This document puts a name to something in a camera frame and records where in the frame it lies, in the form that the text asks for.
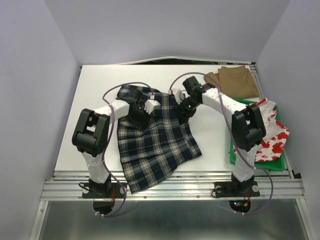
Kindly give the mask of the navy plaid skirt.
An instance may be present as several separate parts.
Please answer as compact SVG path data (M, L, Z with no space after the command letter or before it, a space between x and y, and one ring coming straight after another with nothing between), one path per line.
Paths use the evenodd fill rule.
M125 85L117 93L125 97L131 90L142 92L143 105L154 94L156 109L145 129L126 117L117 121L117 145L120 163L131 193L138 193L168 179L177 167L198 158L202 152L189 124L179 124L173 106L175 99L157 89Z

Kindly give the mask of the brown pleated skirt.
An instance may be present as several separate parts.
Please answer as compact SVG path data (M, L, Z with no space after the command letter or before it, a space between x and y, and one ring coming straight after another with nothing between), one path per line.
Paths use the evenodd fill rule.
M260 96L256 82L248 68L222 66L217 73L209 72L204 76L206 83L219 84L223 94L230 98L249 99Z

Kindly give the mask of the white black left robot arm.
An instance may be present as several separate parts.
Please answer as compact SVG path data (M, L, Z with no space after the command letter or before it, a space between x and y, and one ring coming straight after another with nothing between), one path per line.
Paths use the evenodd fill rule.
M154 96L142 101L143 93L130 90L106 106L80 112L71 142L82 154L88 168L87 183L81 183L84 198L105 198L114 193L111 174L105 167L105 150L111 140L115 121L132 120L138 128L146 128L152 113L160 106Z

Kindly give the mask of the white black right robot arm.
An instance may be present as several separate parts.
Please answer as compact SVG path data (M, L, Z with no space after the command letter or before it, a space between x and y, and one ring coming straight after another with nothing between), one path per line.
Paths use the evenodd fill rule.
M229 181L216 181L214 198L259 197L254 164L258 146L266 136L260 108L240 103L221 92L218 84L201 84L191 76L182 83L184 90L170 87L168 93L176 101L173 109L180 124L185 124L204 105L221 113L236 148L236 162Z

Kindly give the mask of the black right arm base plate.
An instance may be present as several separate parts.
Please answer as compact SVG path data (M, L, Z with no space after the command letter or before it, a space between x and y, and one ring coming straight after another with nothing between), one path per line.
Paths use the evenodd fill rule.
M214 198L244 198L259 197L260 189L256 181L249 183L238 183L236 181L217 181L211 190Z

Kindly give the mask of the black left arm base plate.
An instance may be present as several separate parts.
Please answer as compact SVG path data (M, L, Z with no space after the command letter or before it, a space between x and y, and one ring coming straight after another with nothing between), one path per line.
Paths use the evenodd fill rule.
M107 183L80 182L83 199L123 199L125 194L121 186L115 182Z

